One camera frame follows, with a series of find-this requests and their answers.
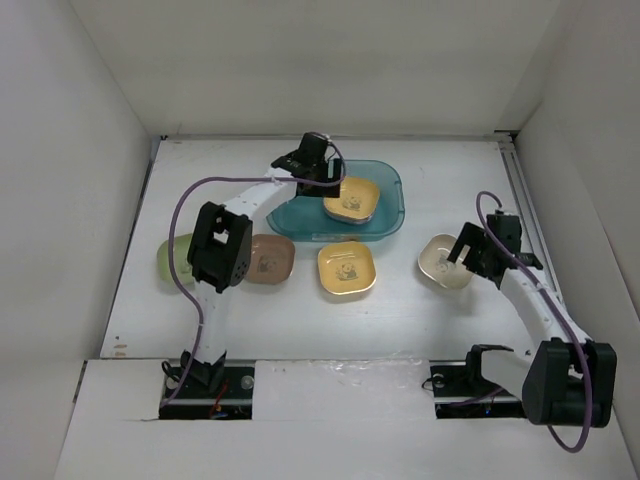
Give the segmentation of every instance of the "yellow plate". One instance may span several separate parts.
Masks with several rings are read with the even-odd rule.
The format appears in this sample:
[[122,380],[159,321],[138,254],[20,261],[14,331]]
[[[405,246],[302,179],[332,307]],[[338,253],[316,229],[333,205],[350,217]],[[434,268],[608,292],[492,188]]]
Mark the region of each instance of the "yellow plate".
[[324,208],[336,220],[363,223],[373,216],[379,198],[380,189],[372,181],[346,177],[340,184],[340,198],[325,198]]
[[467,270],[462,262],[469,252],[469,247],[462,249],[456,263],[447,261],[456,237],[441,233],[431,239],[418,257],[418,266],[422,273],[444,288],[459,290],[466,287],[473,273]]
[[322,286],[335,295],[364,292],[376,281],[371,251],[359,242],[327,245],[318,253]]
[[291,275],[295,255],[296,247],[287,237],[254,235],[247,281],[267,285],[284,282]]

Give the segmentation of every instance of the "light green plate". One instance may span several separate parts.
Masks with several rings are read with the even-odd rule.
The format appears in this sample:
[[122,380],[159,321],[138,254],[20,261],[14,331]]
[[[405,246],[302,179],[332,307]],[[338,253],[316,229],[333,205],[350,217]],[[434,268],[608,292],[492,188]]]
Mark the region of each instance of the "light green plate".
[[[176,267],[178,278],[183,285],[191,285],[193,283],[191,265],[187,262],[187,253],[189,252],[192,236],[193,234],[189,233],[188,235],[176,237],[173,244],[173,264]],[[157,261],[158,275],[163,281],[173,285],[173,279],[169,271],[169,240],[158,248]]]

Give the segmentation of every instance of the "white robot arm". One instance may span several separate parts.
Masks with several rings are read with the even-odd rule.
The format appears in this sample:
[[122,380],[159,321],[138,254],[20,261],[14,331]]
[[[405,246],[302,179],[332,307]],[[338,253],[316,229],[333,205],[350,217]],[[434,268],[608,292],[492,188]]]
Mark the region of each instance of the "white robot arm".
[[536,425],[584,426],[590,418],[589,426],[606,426],[613,402],[615,351],[592,341],[576,325],[549,287],[535,255],[520,252],[522,227],[517,216],[496,210],[483,225],[484,229],[466,223],[448,260],[455,262],[463,248],[469,248],[463,264],[495,283],[515,307],[537,351],[531,355],[505,346],[474,345],[463,367],[465,382],[482,384],[483,389],[502,387],[521,400],[525,416]]
[[[328,147],[338,158],[327,158]],[[226,322],[233,289],[246,275],[251,261],[253,220],[264,218],[296,195],[339,197],[343,158],[328,137],[305,133],[297,150],[271,164],[258,182],[224,205],[207,202],[198,214],[187,260],[196,280],[202,309],[194,347],[180,358],[183,382],[196,382],[216,392],[226,361]]]
[[[266,177],[291,177],[291,174],[281,168],[271,168]],[[255,221],[265,218],[275,208],[288,202],[296,196],[296,183],[293,182],[269,182],[253,185],[237,197],[225,202],[225,207],[235,215],[246,217]],[[226,241],[226,234],[220,236],[221,241]],[[202,328],[200,344],[195,352],[194,359],[201,364],[215,365],[227,351],[226,331],[229,304],[233,297],[234,289],[227,289],[219,294],[213,285],[204,281],[196,282],[196,295],[204,310],[204,325]],[[193,345],[195,339],[191,338],[189,345]]]

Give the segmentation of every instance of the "teal tray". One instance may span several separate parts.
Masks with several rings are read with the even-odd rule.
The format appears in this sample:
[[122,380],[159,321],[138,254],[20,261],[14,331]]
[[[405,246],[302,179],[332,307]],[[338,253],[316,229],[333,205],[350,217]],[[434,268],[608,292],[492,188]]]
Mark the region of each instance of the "teal tray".
[[402,181],[390,165],[377,160],[347,160],[347,175],[367,178],[380,189],[373,218],[350,225],[330,218],[322,198],[296,197],[267,217],[271,229],[294,242],[375,242],[398,231],[404,222]]

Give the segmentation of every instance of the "cream plate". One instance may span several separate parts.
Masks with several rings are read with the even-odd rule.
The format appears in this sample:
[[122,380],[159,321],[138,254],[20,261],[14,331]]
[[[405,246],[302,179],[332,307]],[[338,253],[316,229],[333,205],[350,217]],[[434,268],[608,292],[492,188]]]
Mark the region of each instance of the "cream plate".
[[446,233],[436,235],[420,253],[418,265],[422,273],[442,287],[458,290],[469,284],[473,273],[462,264],[469,247],[462,249],[456,263],[447,261],[455,243],[456,237],[452,235]]

